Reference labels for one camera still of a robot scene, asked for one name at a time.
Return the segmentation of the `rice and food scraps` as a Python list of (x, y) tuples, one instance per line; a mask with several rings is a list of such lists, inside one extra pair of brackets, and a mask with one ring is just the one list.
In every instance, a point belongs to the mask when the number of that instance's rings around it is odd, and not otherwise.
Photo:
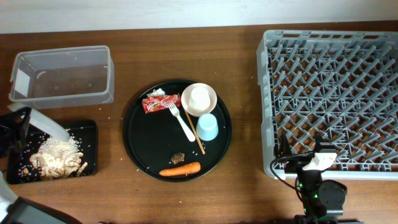
[(83, 162), (84, 153), (79, 149), (80, 143), (73, 136), (68, 141), (49, 137), (29, 157), (27, 165), (18, 168), (19, 175), (50, 180), (81, 176), (88, 162)]

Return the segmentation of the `grey plate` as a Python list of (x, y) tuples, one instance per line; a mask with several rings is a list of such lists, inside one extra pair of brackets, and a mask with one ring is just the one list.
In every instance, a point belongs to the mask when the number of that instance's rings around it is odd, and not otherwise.
[(64, 142), (69, 140), (70, 135), (62, 126), (37, 110), (30, 107), (28, 107), (28, 109), (31, 109), (29, 124), (49, 134), (55, 139)]

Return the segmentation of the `orange carrot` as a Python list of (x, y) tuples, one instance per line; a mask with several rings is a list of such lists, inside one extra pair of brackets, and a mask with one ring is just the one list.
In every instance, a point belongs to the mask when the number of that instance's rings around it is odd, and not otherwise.
[(164, 177), (171, 177), (177, 175), (188, 175), (188, 174), (195, 174), (201, 170), (201, 165), (199, 162), (192, 162), (189, 164), (185, 164), (180, 167), (175, 167), (171, 169), (164, 169), (159, 172), (161, 176)]

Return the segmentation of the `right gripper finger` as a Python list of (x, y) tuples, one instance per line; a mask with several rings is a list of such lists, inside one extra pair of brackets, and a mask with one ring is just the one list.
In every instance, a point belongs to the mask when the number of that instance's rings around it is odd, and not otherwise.
[(278, 155), (278, 157), (286, 157), (286, 156), (292, 155), (291, 146), (289, 144), (289, 140), (287, 139), (287, 136), (285, 133), (280, 136), (277, 155)]
[(334, 153), (335, 146), (325, 142), (324, 139), (317, 134), (315, 137), (315, 147), (313, 151), (317, 153)]

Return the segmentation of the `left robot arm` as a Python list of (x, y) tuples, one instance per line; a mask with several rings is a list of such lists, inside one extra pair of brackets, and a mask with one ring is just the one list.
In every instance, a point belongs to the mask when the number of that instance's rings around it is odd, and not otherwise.
[[(1, 116), (1, 157), (26, 145), (29, 127), (29, 107)], [(54, 208), (17, 196), (1, 177), (1, 223), (66, 224), (79, 223), (76, 218)]]

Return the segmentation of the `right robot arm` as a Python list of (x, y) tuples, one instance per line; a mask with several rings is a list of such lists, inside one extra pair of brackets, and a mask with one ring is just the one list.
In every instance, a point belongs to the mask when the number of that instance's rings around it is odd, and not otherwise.
[(288, 185), (303, 205), (303, 214), (294, 216), (293, 223), (339, 223), (343, 214), (348, 188), (335, 180), (324, 180), (322, 174), (328, 170), (337, 157), (334, 145), (316, 137), (315, 147), (311, 151), (293, 154), (285, 134), (273, 163), (283, 163), (289, 171), (295, 173), (294, 185)]

